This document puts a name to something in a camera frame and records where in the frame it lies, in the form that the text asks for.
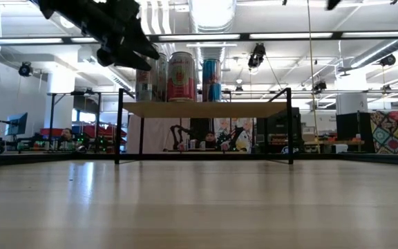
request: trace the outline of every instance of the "wooden floor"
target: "wooden floor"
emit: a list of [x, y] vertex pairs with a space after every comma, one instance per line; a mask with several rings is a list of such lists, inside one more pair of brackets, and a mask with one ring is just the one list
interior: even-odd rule
[[0, 167], [0, 248], [398, 248], [398, 165]]

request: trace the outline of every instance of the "blue can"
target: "blue can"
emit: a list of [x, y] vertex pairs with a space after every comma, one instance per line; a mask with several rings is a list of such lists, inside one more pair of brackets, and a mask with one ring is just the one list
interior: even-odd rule
[[220, 101], [220, 61], [205, 59], [202, 64], [202, 101]]

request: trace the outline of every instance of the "computer monitor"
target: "computer monitor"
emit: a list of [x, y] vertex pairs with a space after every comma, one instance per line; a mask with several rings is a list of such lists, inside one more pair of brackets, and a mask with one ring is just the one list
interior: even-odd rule
[[6, 127], [7, 136], [21, 135], [26, 132], [27, 113], [8, 116], [7, 121], [10, 122]]

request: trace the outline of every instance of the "red can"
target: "red can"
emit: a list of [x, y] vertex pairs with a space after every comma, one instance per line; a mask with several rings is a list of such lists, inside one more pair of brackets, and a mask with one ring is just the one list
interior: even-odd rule
[[194, 101], [195, 95], [193, 56], [187, 52], [176, 52], [169, 61], [168, 101]]

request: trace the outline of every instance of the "colorful quilt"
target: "colorful quilt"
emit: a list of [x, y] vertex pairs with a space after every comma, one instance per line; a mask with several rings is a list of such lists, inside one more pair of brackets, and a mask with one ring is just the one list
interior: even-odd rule
[[398, 154], [398, 111], [371, 113], [371, 130], [378, 154]]

